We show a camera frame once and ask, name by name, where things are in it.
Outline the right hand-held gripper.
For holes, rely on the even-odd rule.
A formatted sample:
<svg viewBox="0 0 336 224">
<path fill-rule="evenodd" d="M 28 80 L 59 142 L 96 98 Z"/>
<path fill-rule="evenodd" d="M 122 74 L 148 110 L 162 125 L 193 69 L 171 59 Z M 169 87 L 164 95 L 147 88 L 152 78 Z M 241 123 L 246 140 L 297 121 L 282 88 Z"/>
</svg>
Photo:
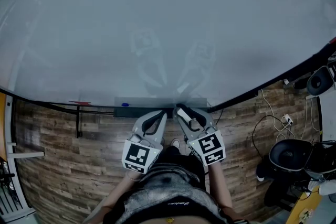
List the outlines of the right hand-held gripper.
<svg viewBox="0 0 336 224">
<path fill-rule="evenodd" d="M 204 166 L 221 162 L 226 158 L 223 136 L 219 130 L 199 136 L 199 131 L 206 131 L 209 127 L 216 128 L 209 113 L 202 109 L 177 104 L 173 115 L 182 129 L 192 153 Z M 193 120 L 196 120 L 202 129 L 193 129 Z"/>
</svg>

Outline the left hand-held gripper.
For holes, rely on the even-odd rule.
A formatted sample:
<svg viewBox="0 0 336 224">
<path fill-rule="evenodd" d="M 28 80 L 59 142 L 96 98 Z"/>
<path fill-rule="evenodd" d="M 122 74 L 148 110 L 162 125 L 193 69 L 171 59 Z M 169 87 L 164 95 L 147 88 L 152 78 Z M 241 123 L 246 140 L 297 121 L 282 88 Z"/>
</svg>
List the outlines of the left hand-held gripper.
<svg viewBox="0 0 336 224">
<path fill-rule="evenodd" d="M 146 174 L 163 150 L 161 143 L 167 113 L 157 110 L 138 118 L 132 134 L 124 143 L 122 165 L 124 168 Z"/>
</svg>

